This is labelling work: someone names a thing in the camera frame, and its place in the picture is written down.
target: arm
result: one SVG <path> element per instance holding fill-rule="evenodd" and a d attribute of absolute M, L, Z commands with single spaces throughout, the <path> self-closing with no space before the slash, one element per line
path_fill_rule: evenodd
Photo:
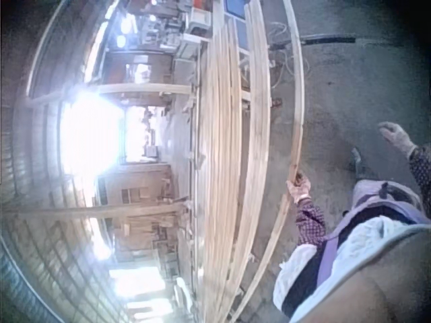
<path fill-rule="evenodd" d="M 409 165 L 420 188 L 425 212 L 431 217 L 431 145 L 416 147 L 409 157 Z"/>
<path fill-rule="evenodd" d="M 298 245 L 318 246 L 325 236 L 325 220 L 319 207 L 313 205 L 309 192 L 310 180 L 301 172 L 296 175 L 295 183 L 288 181 L 288 190 L 298 210 L 296 226 L 299 231 Z"/>
<path fill-rule="evenodd" d="M 311 199 L 302 199 L 299 201 L 297 208 L 298 245 L 314 244 L 319 246 L 324 241 L 326 233 L 322 210 L 315 206 Z"/>
<path fill-rule="evenodd" d="M 415 178 L 427 216 L 431 216 L 431 146 L 418 147 L 399 124 L 382 122 L 378 124 L 382 136 L 407 158 Z"/>

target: plaid sleeve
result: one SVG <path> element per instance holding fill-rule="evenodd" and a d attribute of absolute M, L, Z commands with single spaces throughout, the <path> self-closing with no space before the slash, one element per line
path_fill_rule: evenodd
<path fill-rule="evenodd" d="M 431 217 L 431 145 L 416 148 L 410 156 L 410 170 L 415 178 L 428 217 Z"/>
<path fill-rule="evenodd" d="M 299 230 L 298 245 L 313 244 L 319 246 L 326 233 L 323 212 L 313 205 L 310 199 L 304 199 L 298 203 L 298 215 L 296 226 Z"/>

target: wooden frame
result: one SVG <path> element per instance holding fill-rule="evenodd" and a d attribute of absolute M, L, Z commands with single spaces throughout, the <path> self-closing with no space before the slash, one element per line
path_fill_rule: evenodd
<path fill-rule="evenodd" d="M 286 9 L 286 14 L 288 17 L 288 24 L 292 39 L 292 50 L 294 55 L 294 78 L 295 78 L 295 113 L 294 113 L 294 135 L 292 139 L 291 148 L 291 162 L 289 167 L 288 180 L 294 181 L 296 177 L 296 172 L 298 171 L 300 153 L 302 147 L 302 126 L 304 124 L 304 66 L 302 63 L 302 51 L 301 43 L 298 31 L 298 25 L 296 24 L 296 18 L 294 9 L 292 7 L 292 2 L 290 0 L 284 0 L 284 6 Z M 268 241 L 268 245 L 263 254 L 259 268 L 257 269 L 256 275 L 253 278 L 245 296 L 242 298 L 241 304 L 236 310 L 235 314 L 231 318 L 231 322 L 235 322 L 242 311 L 245 309 L 248 301 L 255 292 L 257 285 L 262 279 L 263 274 L 271 260 L 272 254 L 277 245 L 277 241 L 280 237 L 281 230 L 283 229 L 284 222 L 286 220 L 290 203 L 292 199 L 287 194 L 284 194 L 281 198 L 281 205 L 275 220 L 273 231 L 271 232 L 271 237 Z"/>

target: bright window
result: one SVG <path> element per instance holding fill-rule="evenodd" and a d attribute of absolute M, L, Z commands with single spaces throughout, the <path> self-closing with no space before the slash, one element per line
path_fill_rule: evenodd
<path fill-rule="evenodd" d="M 122 297 L 133 297 L 166 288 L 157 267 L 116 269 L 109 271 L 109 275 L 115 280 L 117 295 Z"/>

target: white glove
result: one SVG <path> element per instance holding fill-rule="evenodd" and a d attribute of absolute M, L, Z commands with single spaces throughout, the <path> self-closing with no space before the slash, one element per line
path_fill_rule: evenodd
<path fill-rule="evenodd" d="M 296 173 L 295 183 L 287 181 L 288 190 L 294 199 L 294 203 L 298 204 L 303 199 L 310 198 L 310 180 L 300 171 Z"/>
<path fill-rule="evenodd" d="M 378 124 L 378 129 L 388 142 L 398 148 L 407 159 L 410 158 L 417 145 L 411 142 L 409 135 L 399 124 L 381 122 Z"/>

